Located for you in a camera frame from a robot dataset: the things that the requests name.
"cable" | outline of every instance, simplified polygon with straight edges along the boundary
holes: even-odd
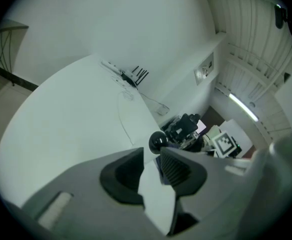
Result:
[[[160,105],[162,105],[162,106],[164,106],[164,107],[166,107],[166,108],[168,108],[168,109],[170,110],[170,108],[167,107],[166,105],[164,105],[163,103],[160,103],[160,102],[158,102],[158,101],[156,101],[156,100],[154,100],[154,99],[152,99],[152,98],[149,98],[149,97],[145,96],[145,95],[144,95],[143,93],[141,93],[141,92],[140,92],[140,94],[143,95],[144,97],[146,97],[147,99],[149,99],[149,100],[151,100],[151,101],[154,101],[154,102],[157,102],[158,104],[160,104]]]
[[[134,96],[128,90],[126,90],[126,91],[121,91],[120,93],[118,93],[118,97],[117,97],[117,112],[118,112],[119,121],[121,123],[122,129],[125,131],[128,139],[129,139],[131,145],[133,145],[131,138],[129,137],[129,135],[128,135],[128,133],[127,133],[122,121],[121,121],[121,118],[120,118],[120,112],[119,112],[119,95],[120,94],[123,94],[124,99],[126,99],[128,101],[132,101]]]

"white table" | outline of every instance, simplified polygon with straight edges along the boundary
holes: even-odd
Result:
[[[76,164],[144,147],[138,191],[144,196],[145,213],[166,234],[174,191],[161,185],[152,161],[156,155],[148,147],[159,127],[138,91],[101,61],[91,55],[68,65],[22,104],[0,143],[0,194],[21,207]]]

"fluorescent light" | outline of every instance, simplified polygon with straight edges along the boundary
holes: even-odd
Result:
[[[244,103],[242,103],[235,95],[232,93],[229,95],[229,97],[236,102],[255,122],[258,122],[258,117],[255,116],[255,114],[246,107]]]

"ceiling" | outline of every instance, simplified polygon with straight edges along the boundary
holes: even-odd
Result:
[[[292,73],[292,36],[288,25],[275,26],[278,0],[208,0],[216,33],[229,36],[227,64],[216,88],[235,94],[258,116],[257,128],[268,143],[291,131],[274,94]]]

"black knob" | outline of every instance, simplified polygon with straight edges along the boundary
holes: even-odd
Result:
[[[154,154],[159,154],[162,147],[168,146],[168,138],[162,131],[154,132],[149,139],[149,148]]]

